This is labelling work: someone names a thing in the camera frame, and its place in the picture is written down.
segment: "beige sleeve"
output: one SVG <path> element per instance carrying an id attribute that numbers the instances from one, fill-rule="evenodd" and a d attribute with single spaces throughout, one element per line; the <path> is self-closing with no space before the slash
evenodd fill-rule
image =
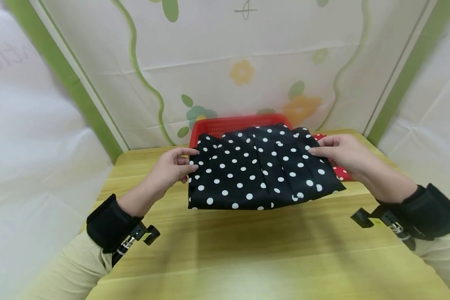
<path id="1" fill-rule="evenodd" d="M 103 254 L 86 231 L 70 244 L 33 279 L 16 299 L 85 299 L 100 278 L 112 270 L 112 255 Z"/>
<path id="2" fill-rule="evenodd" d="M 415 253 L 435 269 L 450 289 L 450 234 L 434 241 L 415 240 Z"/>

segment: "polka dot skirt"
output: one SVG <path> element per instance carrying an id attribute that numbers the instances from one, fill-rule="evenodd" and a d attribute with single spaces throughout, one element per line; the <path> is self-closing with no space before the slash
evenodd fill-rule
<path id="1" fill-rule="evenodd" d="M 308 153 L 318 146 L 307 128 L 284 124 L 200 135 L 188 208 L 275 209 L 344 190 L 329 161 Z"/>

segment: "orange flower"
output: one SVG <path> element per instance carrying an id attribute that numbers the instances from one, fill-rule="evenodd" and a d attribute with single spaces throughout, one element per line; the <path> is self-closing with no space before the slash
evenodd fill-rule
<path id="1" fill-rule="evenodd" d="M 313 115 L 320 104 L 322 104 L 322 98 L 320 97 L 307 98 L 303 95 L 298 95 L 286 104 L 282 110 L 290 123 L 292 123 L 292 126 L 297 127 L 307 117 Z"/>
<path id="2" fill-rule="evenodd" d="M 248 60 L 242 60 L 236 62 L 233 65 L 232 72 L 230 72 L 230 77 L 235 80 L 235 84 L 241 86 L 243 84 L 247 85 L 252 80 L 252 75 L 255 69 L 250 65 Z"/>

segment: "white curtain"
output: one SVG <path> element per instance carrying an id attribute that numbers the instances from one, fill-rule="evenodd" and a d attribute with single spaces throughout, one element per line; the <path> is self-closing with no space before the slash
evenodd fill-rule
<path id="1" fill-rule="evenodd" d="M 78 232 L 108 155 L 0 3 L 0 299 Z"/>
<path id="2" fill-rule="evenodd" d="M 450 22 L 379 148 L 418 183 L 450 197 Z"/>

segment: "red plastic basket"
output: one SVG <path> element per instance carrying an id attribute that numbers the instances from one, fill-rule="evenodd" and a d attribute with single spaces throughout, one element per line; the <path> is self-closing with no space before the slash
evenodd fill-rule
<path id="1" fill-rule="evenodd" d="M 267 126 L 277 123 L 284 123 L 291 130 L 292 124 L 284 115 L 254 115 L 243 117 L 219 117 L 216 119 L 205 119 L 195 123 L 190 137 L 190 148 L 195 148 L 198 144 L 198 137 L 202 133 L 221 138 L 224 133 L 242 130 L 252 126 Z"/>

